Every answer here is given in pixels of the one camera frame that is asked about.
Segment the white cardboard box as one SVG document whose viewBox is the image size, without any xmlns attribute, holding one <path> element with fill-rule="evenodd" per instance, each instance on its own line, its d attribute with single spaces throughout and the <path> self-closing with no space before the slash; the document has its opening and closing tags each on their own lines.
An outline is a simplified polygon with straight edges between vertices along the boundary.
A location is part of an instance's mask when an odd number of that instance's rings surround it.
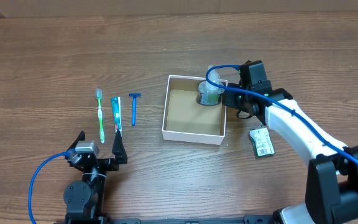
<svg viewBox="0 0 358 224">
<path fill-rule="evenodd" d="M 162 124 L 164 140 L 220 145 L 226 135 L 223 104 L 196 102 L 202 77 L 169 75 Z"/>
</svg>

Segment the clear soap pump bottle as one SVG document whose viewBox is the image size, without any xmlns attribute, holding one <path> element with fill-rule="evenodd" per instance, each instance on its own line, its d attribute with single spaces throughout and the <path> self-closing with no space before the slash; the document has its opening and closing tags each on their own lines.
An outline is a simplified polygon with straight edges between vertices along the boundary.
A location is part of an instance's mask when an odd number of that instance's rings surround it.
<svg viewBox="0 0 358 224">
<path fill-rule="evenodd" d="M 215 84 L 223 85 L 219 73 L 215 70 L 209 72 L 208 78 Z M 198 96 L 196 97 L 196 102 L 204 106 L 218 105 L 221 102 L 221 95 L 223 92 L 223 88 L 218 88 L 206 80 L 202 81 L 198 85 Z"/>
</svg>

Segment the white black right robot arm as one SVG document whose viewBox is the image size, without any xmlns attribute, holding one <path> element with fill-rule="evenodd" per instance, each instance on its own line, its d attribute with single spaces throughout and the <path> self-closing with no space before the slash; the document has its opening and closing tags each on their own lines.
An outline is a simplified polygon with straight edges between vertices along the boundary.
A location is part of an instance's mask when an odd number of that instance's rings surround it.
<svg viewBox="0 0 358 224">
<path fill-rule="evenodd" d="M 262 61 L 233 65 L 238 83 L 224 91 L 225 106 L 255 116 L 277 132 L 308 168 L 305 199 L 273 212 L 270 223 L 345 223 L 358 219 L 358 146 L 349 147 L 302 112 L 291 94 L 273 89 Z"/>
</svg>

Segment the green white soap packet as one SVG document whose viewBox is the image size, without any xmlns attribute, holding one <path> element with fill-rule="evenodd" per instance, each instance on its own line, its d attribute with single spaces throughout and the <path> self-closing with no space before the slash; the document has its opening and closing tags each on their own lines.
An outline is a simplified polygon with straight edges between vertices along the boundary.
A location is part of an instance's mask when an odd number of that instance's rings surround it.
<svg viewBox="0 0 358 224">
<path fill-rule="evenodd" d="M 270 157 L 275 154 L 275 149 L 267 128 L 253 129 L 249 132 L 250 141 L 256 158 Z"/>
</svg>

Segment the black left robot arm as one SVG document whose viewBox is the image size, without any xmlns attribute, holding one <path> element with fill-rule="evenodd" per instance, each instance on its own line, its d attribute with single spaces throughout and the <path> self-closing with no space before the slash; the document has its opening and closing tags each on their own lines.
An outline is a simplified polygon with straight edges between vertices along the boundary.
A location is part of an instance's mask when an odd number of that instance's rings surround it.
<svg viewBox="0 0 358 224">
<path fill-rule="evenodd" d="M 122 133 L 116 131 L 112 147 L 113 157 L 99 158 L 99 148 L 94 141 L 85 140 L 81 131 L 67 150 L 65 159 L 71 167 L 82 172 L 81 180 L 66 187 L 63 199 L 67 205 L 65 223 L 111 223 L 103 212 L 107 173 L 118 171 L 121 164 L 127 164 Z"/>
</svg>

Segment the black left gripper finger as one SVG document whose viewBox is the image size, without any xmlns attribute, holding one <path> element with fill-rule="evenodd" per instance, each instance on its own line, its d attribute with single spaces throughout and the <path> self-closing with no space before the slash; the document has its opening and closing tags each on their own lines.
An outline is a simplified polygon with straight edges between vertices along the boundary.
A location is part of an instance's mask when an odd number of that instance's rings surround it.
<svg viewBox="0 0 358 224">
<path fill-rule="evenodd" d="M 74 142 L 71 144 L 71 146 L 68 148 L 68 151 L 70 149 L 74 149 L 76 147 L 76 145 L 80 142 L 80 141 L 84 141 L 85 140 L 85 132 L 84 131 L 81 131 L 79 133 L 79 135 L 77 136 L 77 138 L 74 140 Z"/>
<path fill-rule="evenodd" d="M 112 147 L 112 153 L 118 164 L 127 164 L 128 156 L 124 149 L 121 131 L 118 129 L 114 138 L 114 144 Z"/>
</svg>

